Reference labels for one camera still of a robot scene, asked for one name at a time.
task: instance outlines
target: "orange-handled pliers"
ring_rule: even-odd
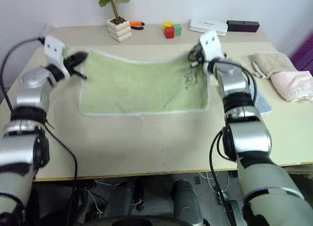
[[[131,22],[130,27],[136,30],[143,30],[144,22]]]

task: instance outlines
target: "table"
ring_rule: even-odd
[[[118,43],[109,37],[103,26],[63,27],[52,35],[77,50],[106,52],[130,59],[166,60],[189,51],[200,33],[182,25],[182,36],[165,39],[161,25],[145,25],[143,31]],[[251,69],[248,55],[260,51],[277,51],[265,34],[227,33],[220,37],[228,57]],[[23,72],[45,65],[43,49],[39,48]],[[313,105],[307,101],[286,102],[270,80],[257,79],[259,90],[273,111],[264,117],[272,136],[272,160],[279,165],[313,162]],[[206,112],[150,116],[86,116],[78,111],[81,81],[73,77],[61,81],[50,95],[47,118],[53,131],[76,155],[79,179],[207,171],[208,153],[216,133],[224,125],[224,110],[217,91],[217,82],[210,77],[210,106]],[[15,81],[9,91],[11,100],[18,90]],[[9,122],[7,104],[0,105],[0,132]],[[36,181],[69,180],[73,177],[71,156],[47,134],[50,162],[39,170]],[[216,170],[234,170],[236,164],[213,152]]]

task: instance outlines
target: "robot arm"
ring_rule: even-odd
[[[191,56],[192,65],[202,64],[218,80],[225,113],[224,152],[237,162],[248,225],[311,225],[312,208],[289,175],[269,158],[271,137],[242,67],[225,59],[215,32],[202,35]]]
[[[50,63],[19,78],[20,90],[0,140],[0,224],[24,221],[31,185],[39,168],[49,162],[49,143],[45,137],[49,95],[57,82],[77,74],[74,70],[86,58],[84,52],[64,59],[65,45],[45,38],[44,51]]]

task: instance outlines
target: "white wall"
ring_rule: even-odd
[[[291,55],[313,30],[313,0],[131,0],[119,6],[132,21],[185,23],[191,18],[258,21],[279,51]],[[9,47],[39,35],[45,23],[102,25],[112,17],[98,0],[0,0],[0,60]],[[10,63],[21,68],[29,53]]]

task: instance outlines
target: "potted plant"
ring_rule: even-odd
[[[112,9],[115,18],[109,19],[107,21],[109,32],[112,38],[122,42],[132,36],[130,22],[118,14],[117,4],[127,3],[130,0],[99,0],[99,6],[104,7],[107,4]]]

